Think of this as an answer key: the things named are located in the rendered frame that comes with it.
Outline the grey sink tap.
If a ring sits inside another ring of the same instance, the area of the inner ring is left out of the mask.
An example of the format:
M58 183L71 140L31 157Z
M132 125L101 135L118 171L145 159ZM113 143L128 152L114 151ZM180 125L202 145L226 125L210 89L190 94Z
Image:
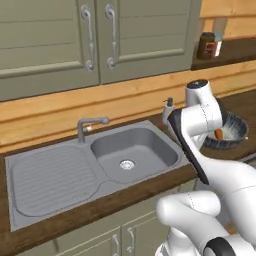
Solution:
M85 136L83 131L84 124L92 124L92 123L102 123L108 124L110 119L108 117L98 117L98 118L82 118L77 122L77 130L78 130L78 142L85 143Z

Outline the grey steel sink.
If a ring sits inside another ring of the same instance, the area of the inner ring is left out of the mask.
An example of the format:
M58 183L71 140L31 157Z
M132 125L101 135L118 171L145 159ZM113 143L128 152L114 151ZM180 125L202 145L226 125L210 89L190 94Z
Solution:
M148 120L7 156L10 229L187 164L181 148Z

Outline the olive green cupboard door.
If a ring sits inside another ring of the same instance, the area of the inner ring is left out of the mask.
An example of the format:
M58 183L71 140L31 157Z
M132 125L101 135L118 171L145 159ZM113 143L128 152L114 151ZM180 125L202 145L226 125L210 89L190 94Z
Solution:
M105 16L111 4L116 15L117 55L113 70L112 24ZM202 0L96 0L101 82L113 83L188 70Z
M83 5L92 16L93 71ZM98 83L95 0L0 0L0 102Z

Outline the olive green base cabinet door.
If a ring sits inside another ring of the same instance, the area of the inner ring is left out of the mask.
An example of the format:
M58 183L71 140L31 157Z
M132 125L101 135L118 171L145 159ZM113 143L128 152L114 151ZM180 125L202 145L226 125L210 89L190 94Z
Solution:
M132 227L135 234L135 248L133 256L155 256L158 246L165 240L168 228L162 225L154 211L139 216L122 226L122 256L131 256L127 251L130 236L127 228Z
M112 236L114 234L117 234L119 238L121 256L119 227L95 236L76 246L71 246L64 251L59 252L56 256L113 256L115 252L115 244L112 241Z

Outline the dark blue white bowl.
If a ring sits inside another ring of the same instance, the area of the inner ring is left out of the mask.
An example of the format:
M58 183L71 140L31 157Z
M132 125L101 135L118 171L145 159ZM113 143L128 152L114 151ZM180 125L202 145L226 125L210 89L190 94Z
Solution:
M219 128L223 132L223 139L217 140L214 131L204 141L204 146L216 150L228 150L236 147L248 138L249 127L240 116L229 112L225 125Z

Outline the white soap dispenser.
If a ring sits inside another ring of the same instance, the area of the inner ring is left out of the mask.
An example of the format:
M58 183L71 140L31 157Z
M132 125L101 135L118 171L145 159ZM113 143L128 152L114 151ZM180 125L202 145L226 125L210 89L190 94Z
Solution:
M173 99L171 97L169 97L167 100L165 100L165 105L164 105L164 109L162 112L162 123L167 127L168 132L170 133L171 136L174 136L175 133L168 121L168 117L174 109L175 109L175 107L173 104Z

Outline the dark brown jar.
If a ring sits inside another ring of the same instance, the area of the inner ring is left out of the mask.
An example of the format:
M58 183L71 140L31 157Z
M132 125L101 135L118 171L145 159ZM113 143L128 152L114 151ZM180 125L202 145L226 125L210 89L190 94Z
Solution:
M212 32L203 32L200 36L197 58L208 60L211 58L215 46L215 35Z

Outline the white red box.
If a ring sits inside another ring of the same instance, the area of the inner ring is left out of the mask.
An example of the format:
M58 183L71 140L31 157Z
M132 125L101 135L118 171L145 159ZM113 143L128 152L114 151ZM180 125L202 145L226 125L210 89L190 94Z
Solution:
M214 57L218 57L220 55L221 46L222 46L222 34L215 34Z

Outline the dark wooden wall shelf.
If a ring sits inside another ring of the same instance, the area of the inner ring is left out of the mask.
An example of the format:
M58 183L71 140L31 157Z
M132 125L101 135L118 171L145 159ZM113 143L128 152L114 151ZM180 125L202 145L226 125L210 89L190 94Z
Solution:
M220 55L210 60L200 60L195 55L191 65L192 70L256 60L256 37L224 40Z

